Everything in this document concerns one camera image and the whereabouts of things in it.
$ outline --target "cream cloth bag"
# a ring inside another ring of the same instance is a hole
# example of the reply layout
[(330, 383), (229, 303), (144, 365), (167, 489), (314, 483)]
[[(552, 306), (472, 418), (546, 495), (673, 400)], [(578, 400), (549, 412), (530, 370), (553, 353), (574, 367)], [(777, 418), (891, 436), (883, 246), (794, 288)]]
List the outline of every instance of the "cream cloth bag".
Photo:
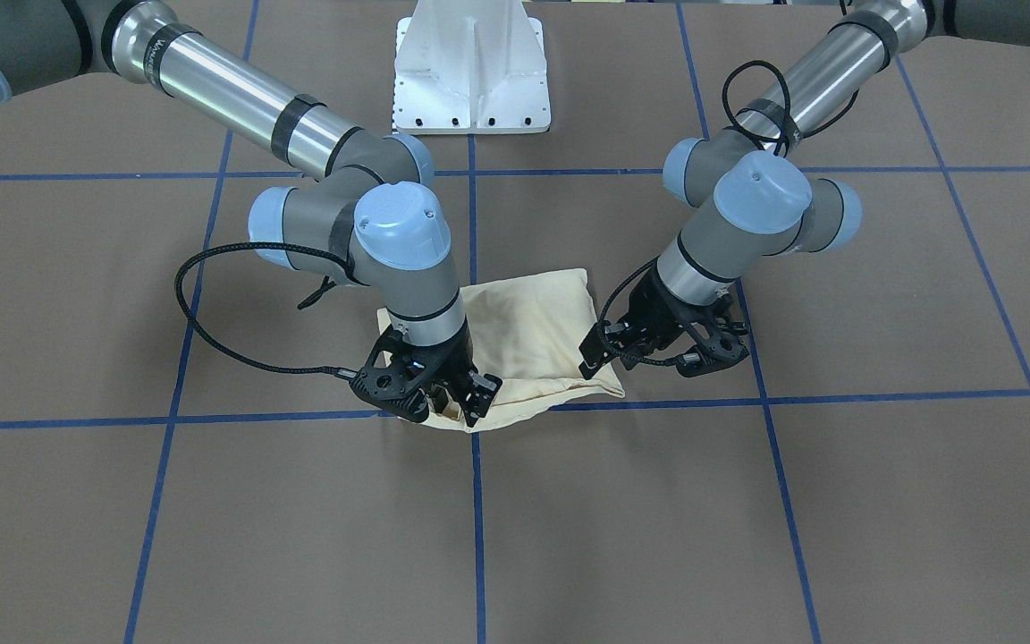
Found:
[[(458, 407), (450, 403), (424, 425), (441, 430), (482, 432), (505, 428), (593, 393), (622, 398), (622, 383), (612, 366), (593, 379), (580, 374), (580, 342), (595, 321), (584, 269), (555, 270), (512, 280), (464, 286), (460, 297), (471, 325), (475, 366), (481, 374), (504, 379), (486, 417), (467, 427)], [(388, 327), (388, 311), (376, 311), (380, 329)]]

